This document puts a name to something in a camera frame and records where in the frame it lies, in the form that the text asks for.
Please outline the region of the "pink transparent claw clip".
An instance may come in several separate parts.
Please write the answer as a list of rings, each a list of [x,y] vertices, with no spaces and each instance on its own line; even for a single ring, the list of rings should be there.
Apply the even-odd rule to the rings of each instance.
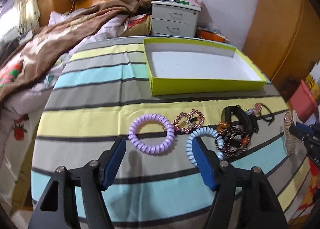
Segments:
[[[285,135],[284,149],[288,156],[295,154],[296,142],[295,137],[290,133],[290,127],[293,124],[292,116],[290,112],[286,112],[284,115],[283,131]]]

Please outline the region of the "small pink hair clip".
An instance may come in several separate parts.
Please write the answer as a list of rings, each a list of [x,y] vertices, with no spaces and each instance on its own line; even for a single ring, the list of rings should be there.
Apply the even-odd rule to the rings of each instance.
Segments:
[[[263,104],[262,103],[256,103],[253,108],[248,108],[245,110],[245,113],[248,115],[248,116],[251,116],[251,115],[259,115],[261,113],[261,110],[263,108]]]

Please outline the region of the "black smart wristband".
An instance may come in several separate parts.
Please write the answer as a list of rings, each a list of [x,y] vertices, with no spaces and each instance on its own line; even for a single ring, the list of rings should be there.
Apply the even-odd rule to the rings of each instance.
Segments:
[[[258,133],[257,118],[253,114],[247,114],[239,105],[227,106],[221,114],[221,121],[231,124],[232,116],[236,116],[240,126],[247,134]]]

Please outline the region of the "pink plastic basket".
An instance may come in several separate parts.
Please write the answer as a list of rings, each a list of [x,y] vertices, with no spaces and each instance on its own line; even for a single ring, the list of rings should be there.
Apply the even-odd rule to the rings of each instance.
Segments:
[[[306,122],[313,114],[316,120],[319,120],[318,104],[304,80],[300,81],[300,85],[290,98],[290,105],[302,122]]]

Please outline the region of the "wooden wardrobe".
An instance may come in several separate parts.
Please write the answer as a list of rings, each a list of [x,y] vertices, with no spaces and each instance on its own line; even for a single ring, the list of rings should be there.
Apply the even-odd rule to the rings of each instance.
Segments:
[[[242,51],[288,99],[319,61],[319,16],[309,0],[258,0]]]

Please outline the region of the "pink rhinestone hair clip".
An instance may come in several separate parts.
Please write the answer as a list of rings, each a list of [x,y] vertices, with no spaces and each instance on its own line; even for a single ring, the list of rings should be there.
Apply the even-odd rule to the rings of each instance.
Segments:
[[[194,129],[200,128],[204,124],[204,114],[196,109],[189,113],[181,112],[174,120],[173,127],[177,132],[189,134]]]

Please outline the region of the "striped tablecloth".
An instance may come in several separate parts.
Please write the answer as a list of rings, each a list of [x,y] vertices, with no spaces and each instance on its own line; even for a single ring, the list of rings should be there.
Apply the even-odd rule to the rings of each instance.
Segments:
[[[258,133],[246,150],[230,158],[240,169],[260,167],[286,219],[302,203],[311,178],[303,145],[284,149],[287,104],[268,83],[258,91],[151,95],[144,39],[128,37],[84,45],[74,53],[48,99],[37,131],[31,169],[31,197],[40,200],[59,166],[83,167],[112,147],[126,151],[114,183],[103,198],[116,228],[201,228],[214,199],[193,159],[189,134],[172,128],[192,109],[204,114],[203,141],[212,150],[225,107],[243,110],[262,103]]]

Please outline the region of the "orange storage box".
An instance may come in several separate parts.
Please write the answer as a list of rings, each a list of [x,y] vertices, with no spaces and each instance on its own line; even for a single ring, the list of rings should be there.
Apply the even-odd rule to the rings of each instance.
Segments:
[[[205,30],[198,29],[197,37],[204,40],[216,41],[219,43],[230,44],[230,40],[222,34],[216,34]]]

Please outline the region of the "lime green cardboard box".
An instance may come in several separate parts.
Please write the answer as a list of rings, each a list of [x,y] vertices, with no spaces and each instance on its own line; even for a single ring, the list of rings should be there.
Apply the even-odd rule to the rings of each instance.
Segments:
[[[146,38],[143,45],[153,96],[258,91],[267,82],[231,45],[179,37]]]

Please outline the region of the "brown fleece blanket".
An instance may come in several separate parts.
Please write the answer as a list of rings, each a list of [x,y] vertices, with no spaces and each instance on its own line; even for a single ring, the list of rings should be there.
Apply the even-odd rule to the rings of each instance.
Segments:
[[[18,91],[38,82],[58,58],[78,45],[84,38],[95,35],[118,14],[134,14],[136,0],[110,0],[85,9],[78,15],[53,26],[37,27],[33,38],[14,50],[1,65],[1,72],[14,61],[22,60],[22,72],[1,86],[1,105]]]

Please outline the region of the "grey two-drawer nightstand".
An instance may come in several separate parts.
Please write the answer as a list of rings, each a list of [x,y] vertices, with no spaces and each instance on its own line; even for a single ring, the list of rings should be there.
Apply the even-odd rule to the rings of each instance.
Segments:
[[[200,7],[160,0],[151,4],[152,35],[195,37]]]

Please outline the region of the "yellow pillow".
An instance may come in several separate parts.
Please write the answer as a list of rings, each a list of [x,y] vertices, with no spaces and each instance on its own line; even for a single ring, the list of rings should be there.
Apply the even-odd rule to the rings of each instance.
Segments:
[[[133,26],[129,27],[119,37],[135,37],[135,36],[146,36],[151,34],[152,30],[152,16],[146,16],[142,21],[137,22]]]

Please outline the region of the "dotted window curtain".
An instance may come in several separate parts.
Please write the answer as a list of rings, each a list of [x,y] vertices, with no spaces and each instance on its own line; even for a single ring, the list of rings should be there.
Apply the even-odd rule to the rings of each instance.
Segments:
[[[15,7],[19,14],[18,40],[22,39],[30,30],[40,26],[40,10],[37,0],[15,0]]]

